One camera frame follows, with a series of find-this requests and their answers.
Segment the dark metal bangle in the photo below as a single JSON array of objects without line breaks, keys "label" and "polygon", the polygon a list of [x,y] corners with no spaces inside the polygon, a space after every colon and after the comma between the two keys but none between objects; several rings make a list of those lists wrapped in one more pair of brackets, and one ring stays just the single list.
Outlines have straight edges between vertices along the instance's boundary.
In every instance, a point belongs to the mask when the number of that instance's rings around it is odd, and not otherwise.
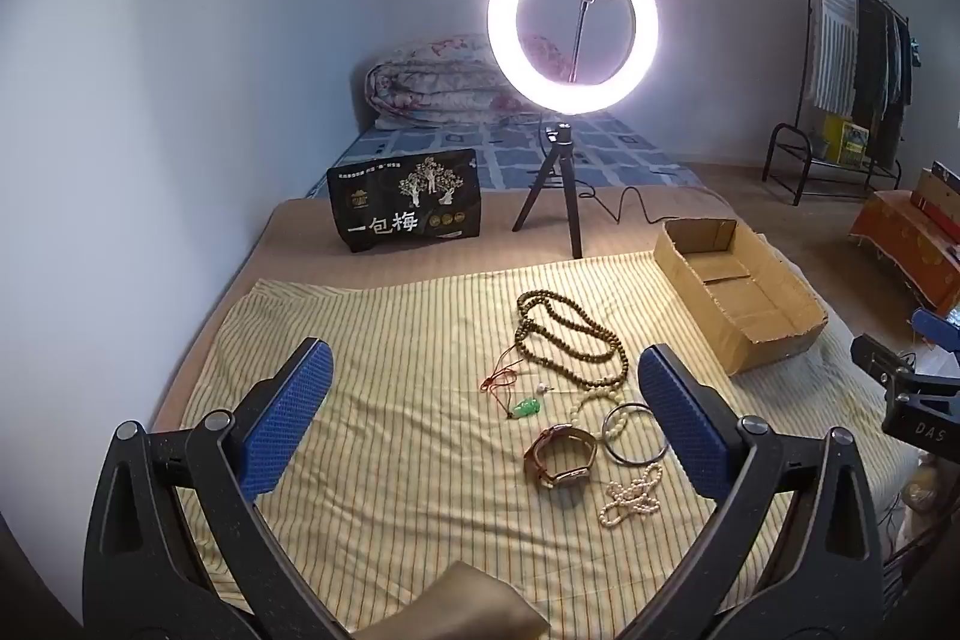
[{"label": "dark metal bangle", "polygon": [[641,413],[647,417],[654,417],[652,409],[642,401],[625,401],[625,403],[613,406],[613,408],[608,411],[607,416],[604,417],[604,422],[602,422],[601,442],[602,445],[604,445],[604,450],[615,463],[619,463],[620,466],[626,466],[626,468],[646,468],[646,466],[659,463],[659,461],[662,461],[664,456],[667,455],[670,448],[669,440],[667,440],[665,435],[661,437],[661,447],[659,447],[659,450],[647,458],[626,458],[625,455],[617,452],[615,447],[613,447],[613,440],[625,429],[626,418],[630,413]]}]

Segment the red strap wristwatch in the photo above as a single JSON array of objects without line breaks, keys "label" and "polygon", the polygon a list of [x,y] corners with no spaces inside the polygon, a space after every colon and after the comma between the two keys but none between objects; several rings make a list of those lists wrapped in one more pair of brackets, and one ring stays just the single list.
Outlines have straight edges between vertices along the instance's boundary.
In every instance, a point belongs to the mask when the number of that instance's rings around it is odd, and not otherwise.
[{"label": "red strap wristwatch", "polygon": [[574,486],[590,478],[597,450],[596,437],[576,425],[550,425],[524,453],[524,470],[545,489]]}]

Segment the open cardboard box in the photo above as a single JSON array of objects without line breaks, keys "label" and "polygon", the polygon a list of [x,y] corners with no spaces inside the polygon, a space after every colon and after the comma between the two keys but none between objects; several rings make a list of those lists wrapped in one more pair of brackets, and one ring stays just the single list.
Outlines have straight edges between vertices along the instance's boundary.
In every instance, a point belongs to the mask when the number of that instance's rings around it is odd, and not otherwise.
[{"label": "open cardboard box", "polygon": [[726,374],[805,353],[827,326],[812,287],[742,221],[665,221],[654,259]]}]

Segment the yellow box on rack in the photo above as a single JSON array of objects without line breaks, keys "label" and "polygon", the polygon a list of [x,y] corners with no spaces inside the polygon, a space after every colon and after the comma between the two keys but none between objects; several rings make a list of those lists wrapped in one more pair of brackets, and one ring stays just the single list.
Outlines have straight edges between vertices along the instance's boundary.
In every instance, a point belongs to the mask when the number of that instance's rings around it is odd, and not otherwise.
[{"label": "yellow box on rack", "polygon": [[840,166],[859,167],[866,156],[871,132],[861,125],[827,113],[823,119],[822,140],[825,159]]}]

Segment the dark hanging clothes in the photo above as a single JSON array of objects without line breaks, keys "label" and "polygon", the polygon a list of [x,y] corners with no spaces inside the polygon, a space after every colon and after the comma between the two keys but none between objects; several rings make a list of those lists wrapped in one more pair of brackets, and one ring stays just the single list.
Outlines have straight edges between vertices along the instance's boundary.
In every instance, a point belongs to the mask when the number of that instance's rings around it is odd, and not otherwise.
[{"label": "dark hanging clothes", "polygon": [[882,0],[857,0],[853,122],[869,130],[867,156],[895,164],[901,128],[913,100],[910,26]]}]

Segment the black clothes rack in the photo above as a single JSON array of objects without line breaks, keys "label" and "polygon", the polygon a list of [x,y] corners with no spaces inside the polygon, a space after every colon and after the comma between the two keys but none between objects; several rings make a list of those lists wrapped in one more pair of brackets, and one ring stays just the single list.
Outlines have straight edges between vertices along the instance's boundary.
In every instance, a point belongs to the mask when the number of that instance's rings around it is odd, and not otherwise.
[{"label": "black clothes rack", "polygon": [[[882,2],[905,18],[887,0]],[[812,2],[805,0],[804,52],[800,65],[799,91],[797,92],[794,115],[788,122],[779,122],[771,128],[766,146],[765,161],[761,168],[761,178],[768,184],[775,184],[788,193],[794,205],[804,200],[805,191],[815,193],[836,193],[843,188],[859,185],[862,190],[877,190],[882,185],[900,187],[903,182],[903,164],[896,154],[892,167],[879,166],[864,156],[861,166],[840,166],[828,163],[825,159],[825,142],[822,140],[823,119],[827,112],[812,106],[807,99],[807,81],[811,64],[811,27]],[[913,39],[913,71],[918,68],[916,42]]]}]

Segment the striped hanging towel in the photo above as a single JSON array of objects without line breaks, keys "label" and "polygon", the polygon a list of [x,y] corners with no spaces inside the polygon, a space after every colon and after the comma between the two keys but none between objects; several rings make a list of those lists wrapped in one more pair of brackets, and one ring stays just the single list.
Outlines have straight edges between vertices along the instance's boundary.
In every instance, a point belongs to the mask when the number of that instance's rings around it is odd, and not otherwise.
[{"label": "striped hanging towel", "polygon": [[857,2],[811,0],[811,64],[807,99],[823,112],[853,117]]}]

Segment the yellow striped cloth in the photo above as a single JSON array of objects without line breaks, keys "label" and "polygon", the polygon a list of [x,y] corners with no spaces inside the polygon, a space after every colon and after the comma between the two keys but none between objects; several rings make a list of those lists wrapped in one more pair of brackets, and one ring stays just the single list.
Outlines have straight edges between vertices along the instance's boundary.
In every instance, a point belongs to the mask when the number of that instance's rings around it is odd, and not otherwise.
[{"label": "yellow striped cloth", "polygon": [[[729,375],[651,253],[552,263],[350,291],[260,281],[229,310],[185,408],[185,424],[235,406],[306,338],[331,346],[332,390],[259,510],[304,580],[344,626],[361,629],[412,601],[452,562],[516,587],[558,638],[617,635],[654,596],[711,515],[668,459],[659,510],[607,528],[605,491],[636,468],[601,455],[584,486],[549,491],[524,470],[547,425],[599,429],[605,401],[537,365],[514,396],[547,388],[537,416],[508,419],[482,381],[511,344],[517,298],[560,292],[617,333],[630,356],[663,342],[740,414],[781,434],[856,437],[872,498],[887,507],[916,464],[880,429],[882,395],[830,320],[805,353]],[[654,455],[651,420],[626,421],[615,450]]]}]

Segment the black printed snack bag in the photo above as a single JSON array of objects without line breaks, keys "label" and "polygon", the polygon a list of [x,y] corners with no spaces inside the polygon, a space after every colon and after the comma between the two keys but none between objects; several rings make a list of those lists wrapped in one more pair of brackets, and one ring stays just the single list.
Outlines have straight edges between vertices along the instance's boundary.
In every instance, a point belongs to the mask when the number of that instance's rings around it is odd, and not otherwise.
[{"label": "black printed snack bag", "polygon": [[482,190],[473,149],[370,159],[327,170],[335,227],[353,253],[393,241],[480,236]]}]

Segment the folded floral quilt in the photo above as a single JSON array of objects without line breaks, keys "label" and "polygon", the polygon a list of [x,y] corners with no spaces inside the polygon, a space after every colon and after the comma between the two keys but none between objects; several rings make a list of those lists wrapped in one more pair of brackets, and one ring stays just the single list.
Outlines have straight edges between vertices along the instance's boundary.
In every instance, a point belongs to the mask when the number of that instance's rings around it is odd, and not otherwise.
[{"label": "folded floral quilt", "polygon": [[547,111],[509,82],[486,34],[456,34],[387,53],[364,76],[364,99],[399,124],[498,124]]}]

